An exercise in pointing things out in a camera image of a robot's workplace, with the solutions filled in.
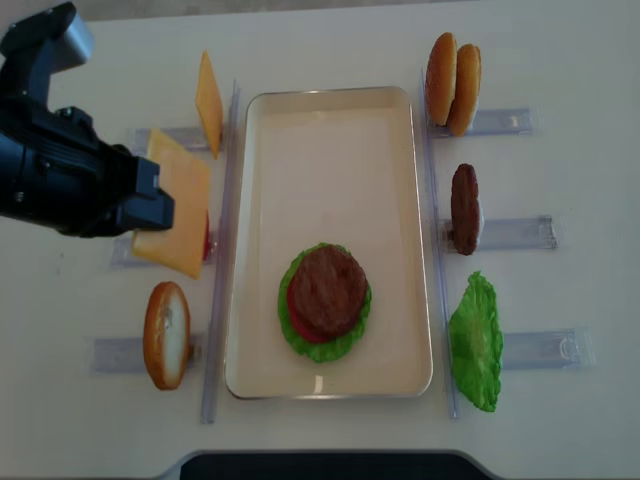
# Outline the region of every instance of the top bun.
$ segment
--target top bun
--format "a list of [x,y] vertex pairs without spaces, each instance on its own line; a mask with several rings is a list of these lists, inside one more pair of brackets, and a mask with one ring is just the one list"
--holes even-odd
[[478,108],[482,80],[482,58],[475,45],[463,45],[458,50],[456,95],[451,104],[447,126],[455,136],[464,135],[473,122]]
[[445,125],[456,93],[456,50],[453,33],[436,40],[427,64],[427,108],[436,125]]

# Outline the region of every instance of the bottom bun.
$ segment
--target bottom bun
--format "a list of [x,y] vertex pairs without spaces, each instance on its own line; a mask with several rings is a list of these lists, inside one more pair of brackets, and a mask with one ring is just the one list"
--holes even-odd
[[473,122],[478,109],[478,94],[482,80],[482,58],[475,45],[463,45],[458,50],[456,67],[456,96],[451,104],[447,127],[462,136]]
[[144,321],[144,364],[160,390],[175,390],[189,358],[191,328],[189,305],[173,282],[156,286],[149,298]]

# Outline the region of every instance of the tomato slice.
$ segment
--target tomato slice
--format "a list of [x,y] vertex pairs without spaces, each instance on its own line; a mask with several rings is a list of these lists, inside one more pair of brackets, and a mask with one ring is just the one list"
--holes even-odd
[[204,232],[204,253],[202,261],[204,262],[211,253],[211,237],[209,236],[209,211],[207,210],[207,229]]
[[302,321],[300,321],[300,317],[298,317],[296,309],[293,308],[293,293],[291,291],[292,284],[293,282],[289,283],[289,288],[287,288],[287,307],[289,307],[289,318],[291,319],[291,325],[293,325],[295,331],[298,332],[298,335],[304,338],[307,342],[327,343],[328,341],[330,341],[329,339],[312,332],[304,323],[302,323]]

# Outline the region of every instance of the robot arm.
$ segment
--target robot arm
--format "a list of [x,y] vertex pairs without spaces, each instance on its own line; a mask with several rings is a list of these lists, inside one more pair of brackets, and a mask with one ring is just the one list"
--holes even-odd
[[12,25],[0,43],[0,215],[79,237],[166,230],[159,166],[102,142],[82,110],[47,109],[50,76],[85,63],[93,37],[71,3]]

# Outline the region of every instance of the hamburger patty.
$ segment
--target hamburger patty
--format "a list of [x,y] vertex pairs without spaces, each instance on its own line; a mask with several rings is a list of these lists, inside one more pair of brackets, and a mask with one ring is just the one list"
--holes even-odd
[[328,245],[302,259],[290,287],[300,322],[328,341],[358,322],[367,278],[351,255]]
[[476,171],[466,163],[460,165],[453,175],[451,220],[456,250],[462,255],[471,255],[478,245],[480,203]]

